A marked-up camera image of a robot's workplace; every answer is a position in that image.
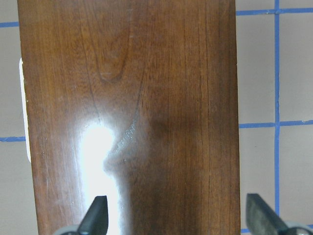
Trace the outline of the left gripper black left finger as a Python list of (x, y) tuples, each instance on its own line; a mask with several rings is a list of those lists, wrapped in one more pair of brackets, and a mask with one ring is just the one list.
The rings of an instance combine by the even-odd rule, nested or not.
[(107, 196), (96, 196), (80, 223), (79, 235), (106, 235), (109, 226)]

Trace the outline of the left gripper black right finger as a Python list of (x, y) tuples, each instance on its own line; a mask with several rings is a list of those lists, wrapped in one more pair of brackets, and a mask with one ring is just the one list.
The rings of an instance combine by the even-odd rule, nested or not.
[(246, 225), (252, 235), (284, 235), (289, 229), (256, 193), (248, 193), (246, 196)]

